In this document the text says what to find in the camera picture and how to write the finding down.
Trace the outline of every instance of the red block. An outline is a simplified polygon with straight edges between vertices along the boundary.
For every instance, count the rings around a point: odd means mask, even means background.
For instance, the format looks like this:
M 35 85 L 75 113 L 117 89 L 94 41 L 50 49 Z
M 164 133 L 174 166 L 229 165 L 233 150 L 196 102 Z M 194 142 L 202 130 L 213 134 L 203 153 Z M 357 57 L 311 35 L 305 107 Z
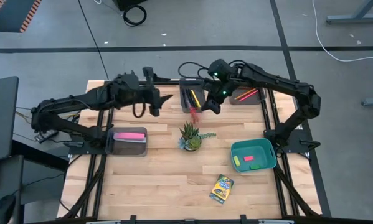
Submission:
M 252 160 L 254 160 L 253 156 L 245 156 L 244 157 L 244 161 L 252 161 Z

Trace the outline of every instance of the pink eraser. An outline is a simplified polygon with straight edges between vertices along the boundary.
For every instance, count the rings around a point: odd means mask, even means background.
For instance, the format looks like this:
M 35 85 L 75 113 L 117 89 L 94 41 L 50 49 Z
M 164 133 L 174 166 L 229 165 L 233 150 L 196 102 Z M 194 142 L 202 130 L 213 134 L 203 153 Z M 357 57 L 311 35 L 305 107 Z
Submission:
M 113 139 L 142 141 L 144 140 L 144 134 L 143 133 L 114 133 Z
M 244 161 L 252 161 L 252 160 L 254 160 L 253 156 L 245 156 L 244 157 Z

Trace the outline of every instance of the small potted plant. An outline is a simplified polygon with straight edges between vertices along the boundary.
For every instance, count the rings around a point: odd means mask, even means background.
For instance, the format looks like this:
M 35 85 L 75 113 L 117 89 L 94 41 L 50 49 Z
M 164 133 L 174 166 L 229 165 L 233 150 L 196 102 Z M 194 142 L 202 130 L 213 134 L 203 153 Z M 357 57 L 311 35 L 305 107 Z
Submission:
M 199 128 L 193 127 L 192 123 L 186 122 L 184 129 L 179 128 L 182 137 L 179 139 L 179 148 L 187 151 L 196 151 L 201 147 L 202 140 L 216 136 L 216 133 L 199 134 Z

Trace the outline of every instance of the white cable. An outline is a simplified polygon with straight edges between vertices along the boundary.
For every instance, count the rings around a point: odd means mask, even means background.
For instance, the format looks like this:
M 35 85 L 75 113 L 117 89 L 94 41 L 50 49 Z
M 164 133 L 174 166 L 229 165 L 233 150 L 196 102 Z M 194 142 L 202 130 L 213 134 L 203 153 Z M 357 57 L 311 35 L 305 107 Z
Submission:
M 336 58 L 336 57 L 333 56 L 330 52 L 328 52 L 328 51 L 324 48 L 324 46 L 323 46 L 323 44 L 322 44 L 322 42 L 321 42 L 321 40 L 320 40 L 320 38 L 319 38 L 319 34 L 318 34 L 318 17 L 317 17 L 317 15 L 316 15 L 316 8 L 315 8 L 314 0 L 312 0 L 312 6 L 313 6 L 313 12 L 315 13 L 315 23 L 316 23 L 316 25 L 315 25 L 315 29 L 316 29 L 316 37 L 318 38 L 319 44 L 322 46 L 323 50 L 324 50 L 326 53 L 328 53 L 328 55 L 330 55 L 332 58 L 336 59 L 336 60 L 339 61 L 339 62 L 356 62 L 356 61 L 360 61 L 360 60 L 373 59 L 373 57 L 364 57 L 364 58 L 358 58 L 358 59 L 343 60 L 343 59 L 338 59 L 338 58 Z

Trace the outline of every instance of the yellow marker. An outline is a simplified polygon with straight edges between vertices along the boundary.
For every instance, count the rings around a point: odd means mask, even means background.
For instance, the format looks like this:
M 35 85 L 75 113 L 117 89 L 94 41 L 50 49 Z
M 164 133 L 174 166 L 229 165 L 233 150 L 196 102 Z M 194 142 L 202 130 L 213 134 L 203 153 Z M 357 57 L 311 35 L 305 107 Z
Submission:
M 192 95 L 193 95 L 194 100 L 196 100 L 197 106 L 198 106 L 198 107 L 201 107 L 200 102 L 199 102 L 199 100 L 198 100 L 197 97 L 196 97 L 196 94 L 194 94 L 194 91 L 193 91 L 193 90 L 191 90 L 191 92 L 192 92 Z
M 240 166 L 240 161 L 238 160 L 237 156 L 234 156 L 234 161 L 235 161 L 236 166 Z

